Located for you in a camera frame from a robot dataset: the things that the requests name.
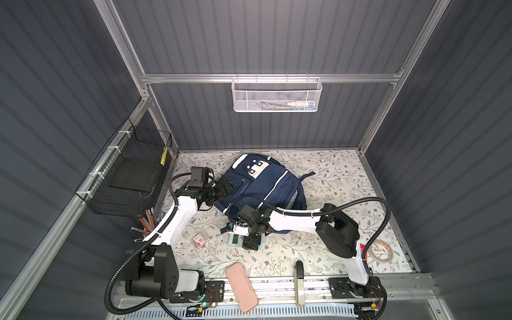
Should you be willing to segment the light blue calculator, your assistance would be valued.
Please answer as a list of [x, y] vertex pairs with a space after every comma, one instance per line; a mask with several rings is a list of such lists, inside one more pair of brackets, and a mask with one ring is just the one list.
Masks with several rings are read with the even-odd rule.
[[[229, 240], [228, 240], [227, 244], [230, 247], [243, 247], [243, 242], [244, 242], [244, 236], [237, 235], [234, 233], [229, 234]], [[258, 246], [258, 250], [264, 250], [266, 248], [267, 248], [266, 247], [266, 236], [262, 235], [260, 245]]]

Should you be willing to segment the navy blue student backpack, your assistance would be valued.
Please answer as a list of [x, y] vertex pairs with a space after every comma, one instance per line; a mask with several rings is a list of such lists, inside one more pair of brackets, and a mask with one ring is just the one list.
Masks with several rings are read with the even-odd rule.
[[229, 218], [221, 233], [233, 233], [233, 226], [239, 221], [237, 213], [242, 206], [261, 206], [253, 196], [260, 197], [275, 207], [307, 210], [301, 182], [312, 175], [313, 172], [296, 177], [270, 156], [257, 153], [239, 156], [219, 179], [229, 182], [233, 188], [231, 195], [214, 203]]

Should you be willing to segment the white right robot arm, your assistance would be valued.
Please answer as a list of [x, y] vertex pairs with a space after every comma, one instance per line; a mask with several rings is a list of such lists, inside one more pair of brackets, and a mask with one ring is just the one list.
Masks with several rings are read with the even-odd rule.
[[[364, 197], [338, 207], [328, 203], [319, 209], [293, 210], [275, 207], [257, 196], [253, 198], [261, 204], [260, 207], [253, 208], [245, 204], [237, 213], [242, 225], [248, 228], [249, 237], [280, 231], [316, 234], [331, 253], [343, 260], [348, 274], [347, 285], [355, 297], [363, 297], [374, 288], [386, 296], [380, 280], [373, 275], [367, 264], [367, 252], [391, 217], [391, 210], [385, 199]], [[344, 210], [369, 202], [380, 203], [385, 215], [377, 231], [365, 245], [361, 245], [359, 225]]]

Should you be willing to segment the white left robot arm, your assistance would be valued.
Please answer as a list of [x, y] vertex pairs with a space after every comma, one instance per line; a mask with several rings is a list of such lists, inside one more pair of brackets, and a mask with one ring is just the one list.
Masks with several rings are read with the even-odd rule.
[[[215, 180], [213, 170], [208, 167], [192, 167], [185, 177], [188, 181], [182, 187], [177, 191], [169, 190], [173, 198], [171, 209], [139, 248], [127, 252], [127, 259], [109, 280], [104, 294], [104, 304], [109, 313], [126, 315], [154, 302], [162, 305], [175, 296], [190, 299], [205, 295], [203, 272], [180, 269], [173, 246], [202, 204], [212, 206], [232, 194], [233, 188], [226, 181]], [[127, 295], [143, 297], [145, 301], [125, 309], [115, 306], [112, 292], [118, 277], [124, 279]]]

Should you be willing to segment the yellow ruler in basket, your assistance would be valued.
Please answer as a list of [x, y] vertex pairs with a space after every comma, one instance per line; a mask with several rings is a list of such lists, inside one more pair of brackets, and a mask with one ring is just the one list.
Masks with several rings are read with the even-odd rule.
[[164, 147], [163, 153], [161, 154], [160, 165], [165, 166], [167, 154], [168, 154], [168, 147]]

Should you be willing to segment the floral table mat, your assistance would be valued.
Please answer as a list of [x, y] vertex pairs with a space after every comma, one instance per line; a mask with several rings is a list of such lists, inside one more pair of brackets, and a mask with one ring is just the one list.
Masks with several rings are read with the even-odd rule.
[[[308, 209], [322, 207], [324, 203], [336, 206], [362, 197], [376, 196], [367, 173], [354, 150], [334, 151], [276, 151], [261, 152], [283, 164], [297, 177], [315, 172], [303, 182]], [[177, 158], [174, 176], [189, 172], [191, 167], [209, 167], [218, 179], [242, 155], [242, 152], [182, 153]], [[359, 224], [362, 244], [381, 225], [384, 211], [379, 203], [370, 202], [345, 211]], [[195, 269], [209, 278], [225, 277], [225, 270], [236, 262], [242, 263], [249, 277], [286, 277], [293, 275], [297, 260], [304, 264], [306, 275], [338, 275], [347, 270], [340, 258], [330, 253], [320, 238], [311, 233], [291, 232], [284, 235], [270, 234], [266, 249], [248, 251], [230, 247], [229, 234], [221, 235], [228, 218], [216, 208], [194, 215], [179, 236], [173, 251], [177, 265], [183, 269]], [[197, 249], [193, 237], [198, 233], [210, 236], [205, 247]], [[393, 260], [379, 263], [368, 254], [368, 265], [373, 273], [412, 273], [409, 258], [403, 251], [390, 223], [378, 240], [388, 243]]]

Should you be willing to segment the coloured pencils cup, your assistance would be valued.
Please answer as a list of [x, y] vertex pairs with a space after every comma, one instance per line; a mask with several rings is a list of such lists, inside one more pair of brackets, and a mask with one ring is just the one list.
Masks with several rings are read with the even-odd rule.
[[141, 243], [148, 235], [157, 229], [160, 218], [155, 212], [155, 208], [145, 210], [138, 218], [140, 226], [131, 227], [130, 231], [137, 234], [137, 237], [133, 240], [134, 243]]

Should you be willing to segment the black notebook in basket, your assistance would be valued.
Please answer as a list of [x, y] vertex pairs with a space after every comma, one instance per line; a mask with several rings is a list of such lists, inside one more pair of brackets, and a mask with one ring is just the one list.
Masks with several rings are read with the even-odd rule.
[[153, 160], [124, 159], [109, 186], [128, 191], [152, 191], [161, 165]]

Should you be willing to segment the roll of clear tape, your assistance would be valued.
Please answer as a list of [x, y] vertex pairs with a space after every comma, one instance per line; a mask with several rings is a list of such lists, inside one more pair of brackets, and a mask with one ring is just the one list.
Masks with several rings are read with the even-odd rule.
[[389, 263], [393, 260], [394, 251], [385, 241], [375, 240], [368, 251], [372, 260], [379, 263]]

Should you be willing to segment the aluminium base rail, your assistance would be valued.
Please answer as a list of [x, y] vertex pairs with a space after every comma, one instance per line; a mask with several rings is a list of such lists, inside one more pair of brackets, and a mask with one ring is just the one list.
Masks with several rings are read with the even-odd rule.
[[[439, 294], [439, 288], [429, 273], [378, 274], [387, 291], [388, 301], [428, 300]], [[332, 302], [330, 275], [305, 276], [303, 281], [306, 304]], [[250, 279], [259, 303], [295, 303], [295, 282], [290, 277], [254, 277]]]

